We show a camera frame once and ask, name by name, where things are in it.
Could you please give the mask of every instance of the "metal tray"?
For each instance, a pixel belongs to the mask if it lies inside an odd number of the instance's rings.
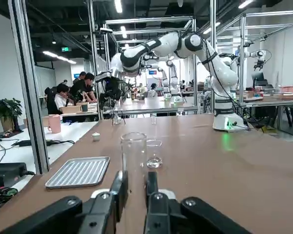
[[[49,189],[76,188],[100,184],[109,157],[85,157],[68,160],[45,184]]]

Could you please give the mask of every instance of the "small white object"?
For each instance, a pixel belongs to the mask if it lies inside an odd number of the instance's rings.
[[[93,138],[93,141],[99,141],[100,140],[100,133],[94,133],[92,134],[92,138]]]

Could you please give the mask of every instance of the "ceiling light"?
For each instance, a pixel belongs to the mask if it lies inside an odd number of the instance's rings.
[[[217,22],[216,23],[216,27],[218,27],[220,25],[220,22]],[[204,31],[204,33],[203,34],[207,34],[207,33],[209,33],[211,31],[211,28],[209,28],[209,29],[207,29],[206,31]]]
[[[241,5],[239,5],[239,9],[242,9],[242,8],[246,7],[247,5],[249,5],[253,1],[254,0],[246,0],[244,3],[242,3]]]
[[[123,9],[122,9],[122,2],[121,0],[115,0],[115,8],[116,8],[116,12],[117,13],[122,13]]]
[[[43,51],[43,53],[44,53],[45,55],[51,56],[51,57],[53,57],[53,58],[57,58],[57,57],[58,57],[56,54],[53,54],[53,53],[51,53],[51,52],[49,52],[49,51]]]
[[[58,56],[57,58],[60,59],[60,60],[63,60],[63,61],[68,62],[68,59],[67,59],[67,58],[64,58],[64,57],[62,57],[62,56]]]
[[[121,26],[121,31],[123,32],[123,38],[127,38],[125,26]]]

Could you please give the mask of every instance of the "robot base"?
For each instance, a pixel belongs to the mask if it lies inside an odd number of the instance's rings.
[[[239,132],[248,129],[243,119],[237,114],[217,115],[214,117],[213,129],[227,132]]]

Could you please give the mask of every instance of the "brown table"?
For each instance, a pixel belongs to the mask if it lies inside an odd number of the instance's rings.
[[[121,169],[120,136],[133,131],[163,141],[163,166],[158,170],[159,187],[175,192],[180,200],[197,196],[256,234],[293,234],[293,144],[252,130],[224,133],[212,129],[210,115],[130,118],[126,125],[111,126],[103,120],[66,151],[51,171],[35,176],[0,210],[0,230],[66,196],[89,199],[96,189],[109,188]],[[93,132],[101,141],[92,142]],[[109,156],[103,183],[83,189],[48,191],[44,184],[70,158]],[[134,213],[136,229],[142,233],[145,204]],[[118,225],[118,233],[125,233]]]
[[[131,100],[127,98],[119,110],[119,114],[124,115],[136,115],[147,113],[168,113],[179,111],[197,111],[197,107],[187,102],[170,103],[170,101],[164,101],[164,97],[152,97],[145,98],[145,100]]]

